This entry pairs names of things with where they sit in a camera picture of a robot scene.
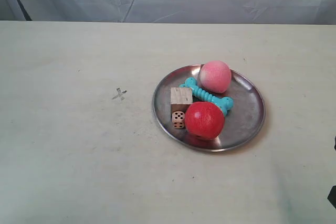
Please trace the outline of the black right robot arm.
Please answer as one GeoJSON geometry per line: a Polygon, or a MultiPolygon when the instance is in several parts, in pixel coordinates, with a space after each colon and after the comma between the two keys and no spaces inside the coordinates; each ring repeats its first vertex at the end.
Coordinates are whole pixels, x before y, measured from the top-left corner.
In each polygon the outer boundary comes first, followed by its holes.
{"type": "Polygon", "coordinates": [[[329,201],[329,203],[336,208],[336,185],[333,185],[328,196],[327,199],[329,201]]]}

